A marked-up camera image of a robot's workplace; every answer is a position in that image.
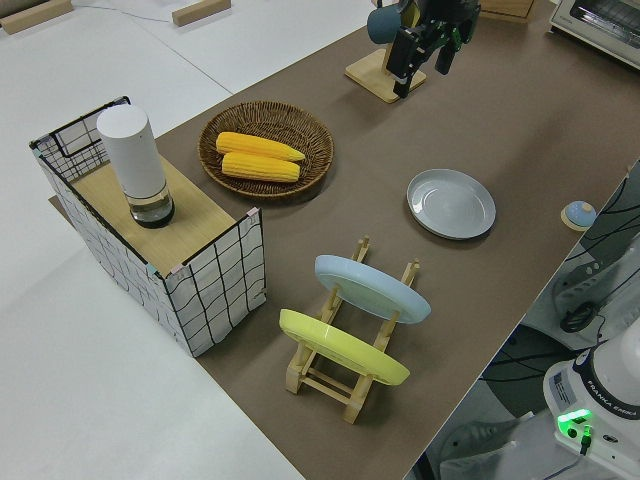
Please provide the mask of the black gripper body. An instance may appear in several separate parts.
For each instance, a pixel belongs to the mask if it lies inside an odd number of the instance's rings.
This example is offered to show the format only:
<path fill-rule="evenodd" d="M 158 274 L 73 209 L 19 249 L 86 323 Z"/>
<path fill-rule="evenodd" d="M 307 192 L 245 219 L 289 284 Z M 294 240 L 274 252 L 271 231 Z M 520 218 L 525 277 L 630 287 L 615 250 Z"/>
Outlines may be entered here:
<path fill-rule="evenodd" d="M 417 4 L 420 25 L 456 28 L 462 43 L 471 41 L 481 11 L 478 0 L 424 0 Z"/>

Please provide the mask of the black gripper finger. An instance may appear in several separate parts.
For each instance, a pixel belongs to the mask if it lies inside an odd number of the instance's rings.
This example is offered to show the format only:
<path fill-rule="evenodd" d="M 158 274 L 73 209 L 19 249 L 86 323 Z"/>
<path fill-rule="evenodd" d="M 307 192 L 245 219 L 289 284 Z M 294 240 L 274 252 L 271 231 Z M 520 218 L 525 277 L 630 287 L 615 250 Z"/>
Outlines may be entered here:
<path fill-rule="evenodd" d="M 395 79 L 393 92 L 398 97 L 407 97 L 415 73 L 440 47 L 440 36 L 439 23 L 398 29 L 387 60 L 387 71 Z"/>
<path fill-rule="evenodd" d="M 458 28 L 445 31 L 438 42 L 439 53 L 435 69 L 442 75 L 447 75 L 456 53 L 461 48 L 461 35 Z"/>

